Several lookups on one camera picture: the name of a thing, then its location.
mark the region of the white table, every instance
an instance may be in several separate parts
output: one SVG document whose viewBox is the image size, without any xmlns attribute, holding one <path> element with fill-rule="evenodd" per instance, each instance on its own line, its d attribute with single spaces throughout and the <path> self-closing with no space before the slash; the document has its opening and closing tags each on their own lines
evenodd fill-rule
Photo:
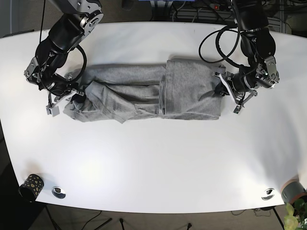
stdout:
<svg viewBox="0 0 307 230">
<path fill-rule="evenodd" d="M 88 65 L 198 59 L 202 39 L 219 28 L 100 24 L 81 45 Z M 19 184 L 37 173 L 45 181 L 37 201 L 108 211 L 197 213 L 282 204 L 278 194 L 269 201 L 261 196 L 298 172 L 307 185 L 307 171 L 301 170 L 307 165 L 307 40 L 272 35 L 281 81 L 273 90 L 258 90 L 240 115 L 232 113 L 234 105 L 225 97 L 218 121 L 148 119 L 123 125 L 48 116 L 47 92 L 24 77 L 39 33 L 0 39 L 0 119 Z M 236 34 L 225 37 L 226 53 Z M 219 57 L 214 38 L 205 47 L 205 57 Z M 239 47 L 232 58 L 247 64 Z M 75 51 L 58 73 L 81 64 Z M 63 188 L 66 198 L 55 198 L 53 186 Z"/>
</svg>

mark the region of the black cup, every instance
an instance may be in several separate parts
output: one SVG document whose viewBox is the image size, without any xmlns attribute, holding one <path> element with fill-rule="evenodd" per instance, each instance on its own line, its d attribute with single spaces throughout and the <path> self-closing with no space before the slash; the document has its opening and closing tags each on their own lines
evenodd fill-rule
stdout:
<svg viewBox="0 0 307 230">
<path fill-rule="evenodd" d="M 19 187 L 20 195 L 29 202 L 37 199 L 39 193 L 44 188 L 44 182 L 38 175 L 31 174 L 26 181 Z"/>
</svg>

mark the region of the gray pot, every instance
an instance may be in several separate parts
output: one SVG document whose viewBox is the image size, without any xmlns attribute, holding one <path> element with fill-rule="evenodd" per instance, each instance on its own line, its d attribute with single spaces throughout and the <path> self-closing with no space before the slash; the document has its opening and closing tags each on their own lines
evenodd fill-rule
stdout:
<svg viewBox="0 0 307 230">
<path fill-rule="evenodd" d="M 282 188 L 283 201 L 292 205 L 299 198 L 307 201 L 306 189 L 298 180 L 288 181 Z"/>
</svg>

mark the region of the gray cloth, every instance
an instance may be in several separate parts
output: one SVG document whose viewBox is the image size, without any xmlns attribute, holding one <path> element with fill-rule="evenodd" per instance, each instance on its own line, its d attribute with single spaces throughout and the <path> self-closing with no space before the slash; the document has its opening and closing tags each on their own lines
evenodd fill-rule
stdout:
<svg viewBox="0 0 307 230">
<path fill-rule="evenodd" d="M 80 82 L 87 98 L 84 103 L 69 103 L 64 113 L 82 122 L 114 119 L 124 123 L 154 117 L 216 120 L 221 115 L 221 97 L 214 89 L 220 80 L 213 71 L 225 69 L 180 59 L 166 65 L 87 67 Z"/>
</svg>

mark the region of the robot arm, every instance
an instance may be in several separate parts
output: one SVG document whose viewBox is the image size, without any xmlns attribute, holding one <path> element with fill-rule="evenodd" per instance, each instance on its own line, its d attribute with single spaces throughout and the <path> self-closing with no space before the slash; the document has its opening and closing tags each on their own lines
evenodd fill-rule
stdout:
<svg viewBox="0 0 307 230">
<path fill-rule="evenodd" d="M 64 15 L 51 28 L 48 37 L 38 45 L 35 57 L 24 74 L 29 83 L 38 85 L 39 90 L 47 89 L 49 93 L 57 96 L 57 101 L 60 101 L 67 95 L 82 94 L 78 92 L 76 82 L 86 67 L 86 55 L 79 43 L 101 21 L 103 14 L 98 0 L 50 1 Z M 83 68 L 75 79 L 65 79 L 55 72 L 65 64 L 69 52 L 75 48 L 83 55 Z M 53 107 L 54 104 L 49 101 L 49 113 L 52 113 Z"/>
<path fill-rule="evenodd" d="M 273 88 L 279 82 L 279 74 L 274 57 L 276 45 L 267 28 L 269 22 L 261 0 L 236 0 L 236 6 L 236 20 L 239 20 L 241 27 L 241 50 L 248 58 L 250 66 L 239 65 L 227 58 L 228 63 L 239 68 L 239 73 L 217 74 L 221 78 L 221 84 L 216 88 L 216 92 L 230 95 L 237 104 L 234 113 L 239 113 L 249 99 L 257 96 L 258 87 Z M 216 37 L 217 51 L 222 57 L 225 57 L 225 54 L 219 47 L 219 39 L 224 31 L 220 31 Z M 245 99 L 246 92 L 249 92 L 249 96 Z"/>
<path fill-rule="evenodd" d="M 86 67 L 86 55 L 79 43 L 85 39 L 103 18 L 99 0 L 49 0 L 64 15 L 49 31 L 49 36 L 42 41 L 35 52 L 35 57 L 24 72 L 28 82 L 36 84 L 39 90 L 49 91 L 48 114 L 59 113 L 56 104 L 74 94 L 83 96 L 78 91 L 78 79 Z M 276 69 L 275 42 L 269 33 L 268 19 L 263 11 L 261 0 L 232 0 L 237 23 L 240 25 L 241 50 L 248 58 L 249 67 L 239 65 L 226 55 L 219 47 L 219 39 L 224 31 L 235 27 L 226 26 L 216 37 L 216 48 L 219 54 L 231 65 L 239 68 L 238 74 L 217 74 L 221 79 L 215 91 L 221 95 L 230 95 L 237 104 L 235 113 L 239 113 L 244 104 L 253 96 L 260 86 L 273 88 L 279 82 Z M 74 79 L 65 79 L 56 74 L 70 51 L 77 48 L 83 55 L 84 63 L 80 74 Z M 55 95 L 55 104 L 51 101 Z"/>
</svg>

